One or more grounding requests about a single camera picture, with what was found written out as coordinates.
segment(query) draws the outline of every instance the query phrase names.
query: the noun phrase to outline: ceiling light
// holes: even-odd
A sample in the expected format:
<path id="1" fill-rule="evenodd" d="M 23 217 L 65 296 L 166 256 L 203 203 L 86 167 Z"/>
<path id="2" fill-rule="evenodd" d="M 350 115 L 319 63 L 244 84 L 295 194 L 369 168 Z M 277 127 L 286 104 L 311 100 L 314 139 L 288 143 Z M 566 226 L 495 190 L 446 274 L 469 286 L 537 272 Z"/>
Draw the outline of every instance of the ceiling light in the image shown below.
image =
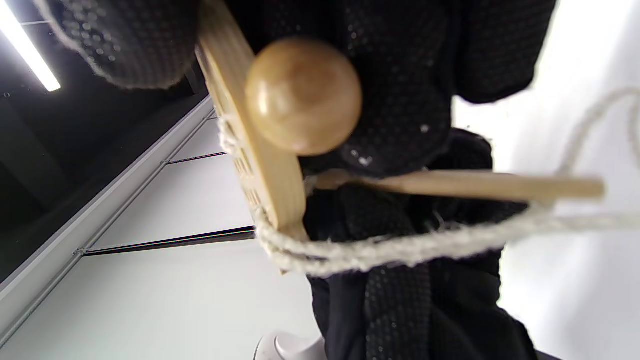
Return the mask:
<path id="1" fill-rule="evenodd" d="M 18 50 L 27 65 L 31 67 L 31 71 L 36 74 L 48 91 L 55 91 L 60 88 L 60 83 L 56 80 L 42 56 L 38 54 L 35 46 L 33 46 L 4 0 L 0 0 L 0 30 Z"/>

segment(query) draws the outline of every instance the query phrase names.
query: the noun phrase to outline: wooden tool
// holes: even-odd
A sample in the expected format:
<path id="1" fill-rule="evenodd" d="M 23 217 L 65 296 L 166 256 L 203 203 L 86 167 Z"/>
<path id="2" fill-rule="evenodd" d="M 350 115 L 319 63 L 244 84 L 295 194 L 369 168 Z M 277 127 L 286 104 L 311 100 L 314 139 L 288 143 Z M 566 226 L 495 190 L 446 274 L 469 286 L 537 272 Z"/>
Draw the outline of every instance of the wooden tool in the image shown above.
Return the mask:
<path id="1" fill-rule="evenodd" d="M 296 154 L 329 151 L 349 136 L 362 103 L 355 71 L 337 51 L 303 39 L 272 44 L 256 61 L 222 0 L 205 1 L 200 16 L 198 61 L 218 113 L 238 140 L 235 163 L 246 197 L 281 233 L 308 240 Z M 337 183 L 325 174 L 319 186 L 332 181 L 333 187 L 359 181 L 391 192 L 517 201 L 604 193 L 602 182 L 593 179 L 469 171 L 419 172 L 382 181 L 343 175 Z"/>
<path id="2" fill-rule="evenodd" d="M 246 98 L 258 132 L 302 156 L 326 154 L 345 142 L 362 110 L 360 81 L 349 60 L 301 38 L 275 42 L 258 54 Z"/>

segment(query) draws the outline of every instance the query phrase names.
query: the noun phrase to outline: rope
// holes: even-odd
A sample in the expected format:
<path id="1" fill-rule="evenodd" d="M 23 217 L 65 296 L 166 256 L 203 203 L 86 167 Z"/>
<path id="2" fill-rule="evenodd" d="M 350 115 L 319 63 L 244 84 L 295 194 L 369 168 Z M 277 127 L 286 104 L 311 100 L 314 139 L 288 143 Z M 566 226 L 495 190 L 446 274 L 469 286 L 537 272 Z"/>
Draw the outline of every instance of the rope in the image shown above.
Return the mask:
<path id="1" fill-rule="evenodd" d="M 640 89 L 624 88 L 596 103 L 580 122 L 569 141 L 568 150 L 556 174 L 573 172 L 579 154 L 594 126 L 620 100 L 631 97 L 628 133 L 635 163 L 640 169 Z M 220 118 L 220 140 L 223 149 L 237 154 L 238 141 L 228 124 L 228 116 Z M 305 180 L 310 194 L 313 179 Z M 314 276 L 329 276 L 350 270 L 366 272 L 385 264 L 415 266 L 435 258 L 467 258 L 500 249 L 507 242 L 540 234 L 566 234 L 611 229 L 640 229 L 640 214 L 589 215 L 554 218 L 550 206 L 530 204 L 529 210 L 499 225 L 459 227 L 455 230 L 403 236 L 377 237 L 353 243 L 303 242 L 278 232 L 260 207 L 253 209 L 257 239 L 272 261 L 282 270 Z"/>

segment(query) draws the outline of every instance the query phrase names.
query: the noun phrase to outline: black glove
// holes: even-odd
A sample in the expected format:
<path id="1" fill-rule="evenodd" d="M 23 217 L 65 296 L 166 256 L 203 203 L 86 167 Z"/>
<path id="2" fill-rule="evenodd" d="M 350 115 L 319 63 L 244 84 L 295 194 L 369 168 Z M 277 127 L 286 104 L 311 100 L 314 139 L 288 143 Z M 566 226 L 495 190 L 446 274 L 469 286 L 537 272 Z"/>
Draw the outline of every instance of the black glove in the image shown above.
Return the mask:
<path id="1" fill-rule="evenodd" d="M 64 44 L 127 88 L 166 88 L 193 62 L 198 0 L 38 0 Z M 446 150 L 451 97 L 491 102 L 533 78 L 554 0 L 228 0 L 258 52 L 300 35 L 341 50 L 364 91 L 362 118 L 307 173 L 386 177 Z"/>

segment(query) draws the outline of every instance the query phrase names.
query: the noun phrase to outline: wooden dowel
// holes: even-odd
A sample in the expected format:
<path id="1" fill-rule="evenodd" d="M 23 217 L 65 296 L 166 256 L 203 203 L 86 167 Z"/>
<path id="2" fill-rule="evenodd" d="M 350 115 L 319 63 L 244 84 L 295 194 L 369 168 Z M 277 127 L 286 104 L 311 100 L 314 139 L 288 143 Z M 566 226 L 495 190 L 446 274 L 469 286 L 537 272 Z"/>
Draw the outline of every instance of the wooden dowel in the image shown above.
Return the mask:
<path id="1" fill-rule="evenodd" d="M 354 179 L 341 170 L 331 170 L 318 177 L 316 187 L 336 189 L 348 182 L 396 193 L 510 201 L 597 199 L 605 193 L 599 179 L 514 176 L 476 170 L 423 171 L 383 180 Z"/>

